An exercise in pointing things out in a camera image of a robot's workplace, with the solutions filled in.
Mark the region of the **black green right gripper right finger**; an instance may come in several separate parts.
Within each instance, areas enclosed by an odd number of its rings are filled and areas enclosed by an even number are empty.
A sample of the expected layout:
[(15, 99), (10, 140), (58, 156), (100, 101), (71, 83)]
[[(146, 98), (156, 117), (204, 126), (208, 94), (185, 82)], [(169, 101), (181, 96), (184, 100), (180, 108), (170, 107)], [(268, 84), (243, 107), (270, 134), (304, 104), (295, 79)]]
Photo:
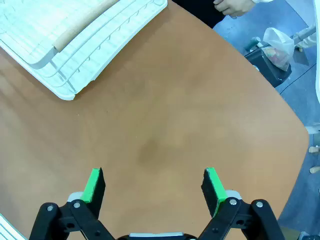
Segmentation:
[(201, 189), (211, 220), (199, 235), (199, 240), (224, 240), (230, 229), (240, 229), (248, 240), (285, 239), (269, 203), (256, 199), (249, 204), (227, 196), (213, 167), (204, 170)]

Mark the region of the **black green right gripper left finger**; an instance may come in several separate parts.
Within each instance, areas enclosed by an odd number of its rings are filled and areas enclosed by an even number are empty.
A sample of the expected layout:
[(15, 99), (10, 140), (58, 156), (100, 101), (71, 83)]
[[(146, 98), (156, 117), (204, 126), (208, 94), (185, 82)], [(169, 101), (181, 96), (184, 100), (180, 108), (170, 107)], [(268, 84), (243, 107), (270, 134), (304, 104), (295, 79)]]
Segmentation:
[(66, 240), (71, 232), (81, 232), (86, 240), (113, 240), (99, 221), (106, 183), (102, 168), (94, 168), (79, 198), (58, 206), (46, 202), (39, 208), (29, 238)]

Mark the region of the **person's left hand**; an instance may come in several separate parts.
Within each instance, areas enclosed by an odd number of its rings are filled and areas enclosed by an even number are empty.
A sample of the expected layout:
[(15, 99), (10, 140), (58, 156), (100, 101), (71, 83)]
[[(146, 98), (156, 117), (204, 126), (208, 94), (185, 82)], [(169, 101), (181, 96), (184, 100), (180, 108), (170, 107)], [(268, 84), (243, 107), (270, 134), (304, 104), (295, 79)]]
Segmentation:
[(256, 5), (252, 0), (214, 0), (213, 4), (216, 10), (233, 19), (243, 16)]

